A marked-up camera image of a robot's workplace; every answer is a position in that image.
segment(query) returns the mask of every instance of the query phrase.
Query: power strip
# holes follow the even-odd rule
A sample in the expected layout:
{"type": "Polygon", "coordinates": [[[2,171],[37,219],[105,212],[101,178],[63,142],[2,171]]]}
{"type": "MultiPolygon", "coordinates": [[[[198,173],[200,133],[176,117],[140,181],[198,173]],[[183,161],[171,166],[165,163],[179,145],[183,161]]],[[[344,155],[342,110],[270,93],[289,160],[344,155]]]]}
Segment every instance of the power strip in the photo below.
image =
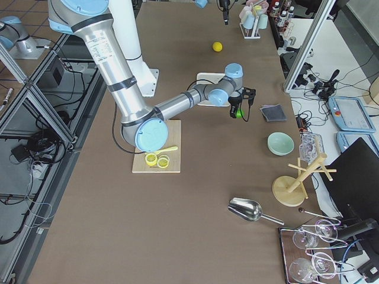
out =
{"type": "Polygon", "coordinates": [[[46,170],[48,164],[44,164],[41,162],[34,162],[31,167],[31,174],[34,179],[39,179],[43,172],[46,170]]]}

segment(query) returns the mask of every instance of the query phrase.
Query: label sticker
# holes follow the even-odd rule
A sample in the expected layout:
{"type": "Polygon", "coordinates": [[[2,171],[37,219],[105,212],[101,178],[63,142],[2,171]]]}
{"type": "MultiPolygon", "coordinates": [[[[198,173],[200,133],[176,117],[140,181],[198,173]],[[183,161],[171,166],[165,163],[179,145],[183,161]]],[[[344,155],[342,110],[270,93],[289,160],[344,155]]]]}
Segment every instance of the label sticker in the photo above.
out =
{"type": "Polygon", "coordinates": [[[107,62],[114,55],[109,39],[103,32],[99,33],[96,38],[87,41],[85,44],[96,64],[107,62]]]}
{"type": "Polygon", "coordinates": [[[370,272],[371,272],[372,274],[375,274],[375,273],[378,272],[378,269],[374,266],[373,268],[370,269],[370,272]]]}

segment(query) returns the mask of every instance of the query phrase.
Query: wooden board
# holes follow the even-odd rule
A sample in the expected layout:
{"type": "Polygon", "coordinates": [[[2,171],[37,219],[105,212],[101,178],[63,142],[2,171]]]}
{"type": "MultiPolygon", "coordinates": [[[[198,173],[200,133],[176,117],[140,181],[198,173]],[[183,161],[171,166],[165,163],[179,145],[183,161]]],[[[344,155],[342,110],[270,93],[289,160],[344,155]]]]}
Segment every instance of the wooden board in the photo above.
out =
{"type": "Polygon", "coordinates": [[[162,153],[169,156],[169,166],[166,169],[161,169],[157,166],[150,167],[144,160],[144,154],[134,155],[132,173],[180,173],[182,122],[180,120],[167,120],[166,123],[169,134],[167,142],[162,149],[178,146],[176,151],[162,153]]]}

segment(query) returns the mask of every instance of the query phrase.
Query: clear plastic container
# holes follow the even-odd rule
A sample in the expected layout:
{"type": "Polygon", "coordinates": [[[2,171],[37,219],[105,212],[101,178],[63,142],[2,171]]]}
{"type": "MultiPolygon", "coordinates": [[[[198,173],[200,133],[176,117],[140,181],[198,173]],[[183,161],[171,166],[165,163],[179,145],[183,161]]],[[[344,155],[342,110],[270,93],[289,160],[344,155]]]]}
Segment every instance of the clear plastic container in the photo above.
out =
{"type": "Polygon", "coordinates": [[[324,152],[324,145],[320,134],[305,134],[301,138],[301,145],[299,146],[300,159],[306,161],[308,164],[313,162],[317,157],[316,142],[319,145],[319,151],[324,152]]]}

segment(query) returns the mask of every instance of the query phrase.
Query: white cable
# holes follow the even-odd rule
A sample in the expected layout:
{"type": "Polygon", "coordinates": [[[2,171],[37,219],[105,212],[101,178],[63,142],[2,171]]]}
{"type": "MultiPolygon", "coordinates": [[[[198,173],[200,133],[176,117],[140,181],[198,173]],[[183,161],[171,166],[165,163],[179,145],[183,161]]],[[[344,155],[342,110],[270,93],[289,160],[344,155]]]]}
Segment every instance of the white cable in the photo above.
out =
{"type": "Polygon", "coordinates": [[[29,180],[29,184],[28,184],[28,186],[27,186],[26,193],[25,193],[25,195],[24,195],[24,200],[25,200],[25,201],[30,201],[30,202],[32,202],[32,203],[34,203],[34,204],[39,204],[39,205],[42,205],[42,206],[43,206],[43,205],[47,205],[47,206],[49,206],[49,209],[50,209],[50,210],[49,210],[48,217],[40,216],[40,215],[34,213],[34,212],[29,208],[29,204],[27,203],[27,209],[28,209],[29,213],[31,213],[31,214],[32,214],[33,216],[35,216],[35,217],[39,217],[39,218],[42,218],[42,219],[43,219],[41,223],[36,224],[36,225],[34,225],[34,226],[28,226],[28,225],[25,224],[24,226],[27,227],[27,228],[36,228],[36,227],[40,226],[42,223],[46,222],[46,220],[48,220],[48,219],[54,217],[54,215],[51,215],[52,212],[53,212],[53,207],[52,207],[52,205],[51,205],[50,203],[33,201],[33,200],[30,199],[29,196],[28,196],[28,194],[30,194],[31,189],[32,189],[31,184],[32,184],[32,182],[33,182],[33,166],[34,166],[34,163],[36,163],[36,162],[38,162],[38,161],[33,161],[33,162],[30,164],[30,173],[29,173],[29,175],[30,175],[30,180],[29,180]]]}

